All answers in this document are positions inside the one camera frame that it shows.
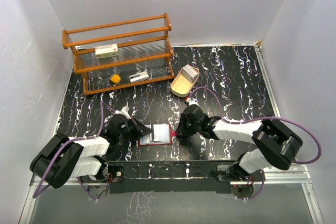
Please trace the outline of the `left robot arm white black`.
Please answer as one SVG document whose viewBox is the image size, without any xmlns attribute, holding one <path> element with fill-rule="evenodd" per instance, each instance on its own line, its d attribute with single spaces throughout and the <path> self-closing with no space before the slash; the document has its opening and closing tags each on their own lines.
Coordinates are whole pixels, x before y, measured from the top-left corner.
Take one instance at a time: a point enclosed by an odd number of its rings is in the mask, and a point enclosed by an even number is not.
<svg viewBox="0 0 336 224">
<path fill-rule="evenodd" d="M 108 177 L 108 168 L 98 159 L 114 144 L 137 141 L 153 130 L 133 117 L 115 114 L 99 136 L 88 138 L 55 134 L 30 164 L 30 171 L 57 189 L 70 178 L 91 176 L 96 181 Z"/>
</svg>

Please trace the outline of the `red leather card holder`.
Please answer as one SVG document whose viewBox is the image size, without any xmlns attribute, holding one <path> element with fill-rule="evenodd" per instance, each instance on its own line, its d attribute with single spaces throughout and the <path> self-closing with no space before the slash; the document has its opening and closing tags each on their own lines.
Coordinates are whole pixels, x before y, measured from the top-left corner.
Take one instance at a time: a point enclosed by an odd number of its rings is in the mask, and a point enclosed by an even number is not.
<svg viewBox="0 0 336 224">
<path fill-rule="evenodd" d="M 170 124 L 145 125 L 152 130 L 148 135 L 139 139 L 139 146 L 171 145 L 173 143 L 173 131 Z"/>
</svg>

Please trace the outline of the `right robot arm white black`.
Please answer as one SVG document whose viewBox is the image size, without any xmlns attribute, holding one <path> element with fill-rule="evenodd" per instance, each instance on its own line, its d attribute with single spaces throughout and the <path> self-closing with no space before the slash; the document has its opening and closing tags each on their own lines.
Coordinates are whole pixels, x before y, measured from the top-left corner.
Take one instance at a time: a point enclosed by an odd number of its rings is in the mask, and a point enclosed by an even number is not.
<svg viewBox="0 0 336 224">
<path fill-rule="evenodd" d="M 241 154 L 225 170 L 212 172 L 233 180 L 247 180 L 266 167 L 288 170 L 303 145 L 302 139 L 280 120 L 227 123 L 219 116 L 209 117 L 198 105 L 192 104 L 181 114 L 176 134 L 187 137 L 196 133 L 208 139 L 231 139 L 256 145 L 255 150 Z"/>
</svg>

